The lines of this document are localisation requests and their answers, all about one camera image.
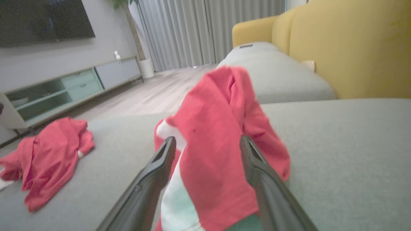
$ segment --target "gray seat cushion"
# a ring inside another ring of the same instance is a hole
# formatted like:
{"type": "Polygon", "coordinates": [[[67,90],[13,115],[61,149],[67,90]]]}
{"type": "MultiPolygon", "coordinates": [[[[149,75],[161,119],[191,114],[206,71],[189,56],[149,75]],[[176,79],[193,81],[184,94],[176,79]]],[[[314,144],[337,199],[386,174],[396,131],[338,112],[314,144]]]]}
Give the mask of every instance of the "gray seat cushion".
{"type": "Polygon", "coordinates": [[[235,47],[217,67],[247,69],[261,104],[336,99],[334,90],[319,75],[268,42],[235,47]]]}
{"type": "MultiPolygon", "coordinates": [[[[411,99],[262,105],[291,155],[287,182],[319,230],[411,229],[411,99]]],[[[96,149],[39,212],[21,182],[0,192],[1,230],[93,231],[154,154],[161,115],[90,122],[96,149]]]]}

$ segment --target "ribbed white planter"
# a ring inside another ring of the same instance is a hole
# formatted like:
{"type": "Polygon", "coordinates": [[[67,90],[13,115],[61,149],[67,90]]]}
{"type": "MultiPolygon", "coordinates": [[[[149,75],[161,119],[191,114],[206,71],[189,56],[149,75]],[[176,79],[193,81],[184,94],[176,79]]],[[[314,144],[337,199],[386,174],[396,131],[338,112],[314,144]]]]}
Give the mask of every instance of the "ribbed white planter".
{"type": "Polygon", "coordinates": [[[143,79],[149,79],[154,77],[154,66],[151,62],[151,59],[140,61],[139,66],[143,79]]]}

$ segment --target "wooden floor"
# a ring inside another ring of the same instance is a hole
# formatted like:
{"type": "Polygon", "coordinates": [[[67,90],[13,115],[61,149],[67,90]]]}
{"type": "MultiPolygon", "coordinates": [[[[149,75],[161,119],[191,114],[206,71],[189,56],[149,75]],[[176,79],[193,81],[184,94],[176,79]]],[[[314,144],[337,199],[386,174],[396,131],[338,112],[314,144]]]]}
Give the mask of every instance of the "wooden floor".
{"type": "MultiPolygon", "coordinates": [[[[155,77],[140,80],[114,89],[78,106],[61,117],[91,121],[110,117],[153,114],[177,111],[187,92],[203,75],[217,65],[175,69],[156,73],[155,77]]],[[[20,140],[0,149],[3,157],[16,149],[20,140]]]]}

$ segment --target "crumpled red cloth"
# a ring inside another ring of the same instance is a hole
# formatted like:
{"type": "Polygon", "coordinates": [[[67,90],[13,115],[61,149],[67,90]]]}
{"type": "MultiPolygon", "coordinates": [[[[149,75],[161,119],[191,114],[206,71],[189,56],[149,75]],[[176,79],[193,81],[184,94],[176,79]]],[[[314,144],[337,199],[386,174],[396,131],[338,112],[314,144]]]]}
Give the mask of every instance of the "crumpled red cloth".
{"type": "Polygon", "coordinates": [[[94,147],[87,121],[63,118],[47,125],[37,136],[26,137],[17,150],[0,159],[3,180],[23,179],[30,190],[24,203],[30,212],[41,209],[73,176],[80,154],[94,147]]]}
{"type": "Polygon", "coordinates": [[[243,134],[287,180],[290,156],[256,101],[247,71],[224,66],[206,73],[155,130],[156,149],[168,136],[177,141],[157,231],[221,231],[258,211],[241,160],[243,134]]]}

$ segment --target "yellow sofa backrest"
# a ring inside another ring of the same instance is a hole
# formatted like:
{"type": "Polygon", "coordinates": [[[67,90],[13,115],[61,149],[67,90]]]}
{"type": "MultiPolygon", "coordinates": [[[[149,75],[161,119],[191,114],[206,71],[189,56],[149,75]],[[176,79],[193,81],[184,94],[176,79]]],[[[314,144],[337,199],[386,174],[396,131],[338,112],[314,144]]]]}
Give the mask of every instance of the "yellow sofa backrest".
{"type": "Polygon", "coordinates": [[[272,42],[314,60],[338,98],[411,98],[411,0],[312,0],[274,22],[272,42]]]}

